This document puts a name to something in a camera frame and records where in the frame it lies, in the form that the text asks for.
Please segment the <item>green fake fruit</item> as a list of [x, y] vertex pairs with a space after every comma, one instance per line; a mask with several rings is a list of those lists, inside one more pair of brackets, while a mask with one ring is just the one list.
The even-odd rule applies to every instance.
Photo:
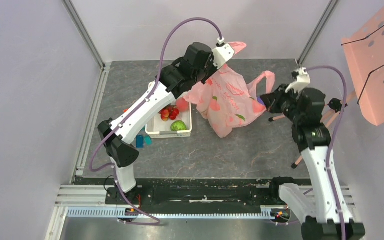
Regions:
[[170, 126], [171, 131], [187, 131], [188, 126], [182, 120], [174, 121]]

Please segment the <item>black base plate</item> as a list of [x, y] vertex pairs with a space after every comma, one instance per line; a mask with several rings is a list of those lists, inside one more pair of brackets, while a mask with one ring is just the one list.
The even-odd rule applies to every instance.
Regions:
[[285, 206], [275, 192], [286, 177], [140, 178], [127, 199], [148, 214], [245, 214]]

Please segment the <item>blue block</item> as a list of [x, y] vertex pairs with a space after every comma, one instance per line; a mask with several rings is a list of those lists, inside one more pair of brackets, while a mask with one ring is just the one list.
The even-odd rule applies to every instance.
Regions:
[[145, 145], [144, 136], [141, 135], [141, 134], [138, 134], [136, 136], [136, 138], [135, 138], [135, 146], [136, 146], [136, 148], [142, 149], [142, 148], [144, 148], [144, 145]]

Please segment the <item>pink music stand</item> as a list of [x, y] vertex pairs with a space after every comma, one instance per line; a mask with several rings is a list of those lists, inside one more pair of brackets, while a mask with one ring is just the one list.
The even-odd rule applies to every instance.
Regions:
[[384, 170], [384, 0], [340, 0], [304, 60], [341, 69], [355, 94], [339, 150], [349, 167]]

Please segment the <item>teal small block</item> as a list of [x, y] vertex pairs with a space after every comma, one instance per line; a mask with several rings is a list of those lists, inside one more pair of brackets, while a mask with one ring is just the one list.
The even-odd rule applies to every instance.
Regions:
[[144, 142], [145, 142], [146, 145], [151, 145], [153, 143], [153, 141], [152, 141], [152, 139], [151, 139], [151, 137], [149, 135], [146, 135], [144, 137]]

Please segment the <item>pink plastic bag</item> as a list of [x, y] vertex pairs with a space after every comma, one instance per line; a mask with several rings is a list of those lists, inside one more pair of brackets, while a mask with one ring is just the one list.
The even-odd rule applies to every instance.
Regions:
[[257, 87], [262, 80], [265, 92], [271, 93], [275, 85], [273, 72], [263, 71], [246, 83], [241, 74], [225, 64], [205, 83], [194, 85], [183, 98], [196, 105], [218, 137], [225, 138], [234, 128], [248, 126], [266, 112], [266, 106], [257, 101]]

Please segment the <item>red fake fruit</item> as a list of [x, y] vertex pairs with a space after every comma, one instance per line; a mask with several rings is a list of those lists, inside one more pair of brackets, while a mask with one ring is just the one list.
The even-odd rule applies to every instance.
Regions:
[[176, 106], [168, 105], [159, 111], [160, 118], [162, 121], [167, 122], [168, 120], [174, 121], [180, 114], [179, 109]]

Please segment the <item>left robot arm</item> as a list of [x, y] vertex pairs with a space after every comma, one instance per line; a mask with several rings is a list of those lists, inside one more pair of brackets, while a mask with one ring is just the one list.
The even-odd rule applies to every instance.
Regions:
[[133, 146], [141, 129], [164, 107], [173, 103], [198, 82], [204, 83], [222, 65], [220, 48], [194, 42], [183, 57], [163, 67], [152, 86], [123, 115], [104, 120], [98, 132], [115, 170], [118, 197], [125, 204], [137, 198], [134, 162], [139, 151]]

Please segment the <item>purple toy bat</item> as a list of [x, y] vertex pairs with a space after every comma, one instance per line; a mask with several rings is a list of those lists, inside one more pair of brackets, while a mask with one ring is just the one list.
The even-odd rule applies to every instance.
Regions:
[[260, 96], [257, 97], [257, 101], [261, 104], [261, 105], [265, 105], [264, 101], [262, 100], [262, 98]]

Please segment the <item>pink fake peach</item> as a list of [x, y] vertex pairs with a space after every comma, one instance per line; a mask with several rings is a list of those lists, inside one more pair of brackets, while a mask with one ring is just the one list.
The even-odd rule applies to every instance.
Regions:
[[187, 112], [190, 109], [189, 102], [187, 102], [183, 97], [180, 97], [179, 99], [176, 100], [175, 106], [182, 113]]

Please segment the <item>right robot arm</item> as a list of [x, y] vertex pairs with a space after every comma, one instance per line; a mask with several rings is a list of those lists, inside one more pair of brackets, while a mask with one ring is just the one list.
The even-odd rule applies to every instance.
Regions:
[[354, 220], [346, 204], [335, 169], [333, 137], [321, 121], [326, 96], [315, 88], [300, 93], [286, 88], [283, 84], [259, 100], [268, 112], [291, 121], [292, 138], [307, 166], [314, 202], [291, 182], [270, 188], [269, 199], [289, 206], [301, 224], [304, 240], [361, 240], [366, 229]]

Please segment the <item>white plastic basket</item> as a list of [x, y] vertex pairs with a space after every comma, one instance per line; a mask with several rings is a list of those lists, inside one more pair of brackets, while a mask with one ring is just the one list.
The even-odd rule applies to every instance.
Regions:
[[[192, 110], [189, 103], [189, 111], [180, 112], [176, 120], [161, 120], [159, 112], [169, 105], [176, 105], [176, 99], [173, 94], [166, 91], [166, 87], [162, 83], [150, 82], [148, 91], [144, 94], [148, 100], [140, 109], [144, 110], [141, 114], [147, 120], [145, 132], [152, 139], [166, 139], [166, 138], [186, 138], [192, 134]], [[188, 130], [184, 131], [171, 131], [171, 124], [175, 121], [183, 121]]]

